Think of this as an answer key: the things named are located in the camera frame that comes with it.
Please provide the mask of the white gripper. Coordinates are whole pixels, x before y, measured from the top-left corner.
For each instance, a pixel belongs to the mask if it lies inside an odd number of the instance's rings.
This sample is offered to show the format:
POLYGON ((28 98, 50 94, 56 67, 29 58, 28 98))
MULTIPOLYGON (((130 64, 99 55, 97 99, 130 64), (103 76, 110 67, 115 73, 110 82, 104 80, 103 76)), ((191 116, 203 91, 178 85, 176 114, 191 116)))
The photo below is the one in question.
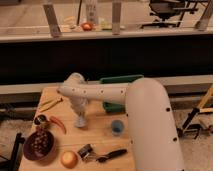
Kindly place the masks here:
POLYGON ((85 98, 71 100, 71 107, 78 116, 85 113, 85 108, 87 105, 88 100, 85 98))

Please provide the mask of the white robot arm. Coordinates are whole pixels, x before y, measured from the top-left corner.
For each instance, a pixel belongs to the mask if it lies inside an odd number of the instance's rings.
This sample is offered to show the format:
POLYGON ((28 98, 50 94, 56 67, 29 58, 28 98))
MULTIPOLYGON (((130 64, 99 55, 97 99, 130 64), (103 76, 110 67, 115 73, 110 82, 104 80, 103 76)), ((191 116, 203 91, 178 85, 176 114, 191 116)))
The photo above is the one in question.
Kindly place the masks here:
POLYGON ((125 106, 136 171, 186 171, 170 100, 157 80, 87 84, 73 73, 58 92, 70 99, 78 115, 85 111, 86 99, 125 106))

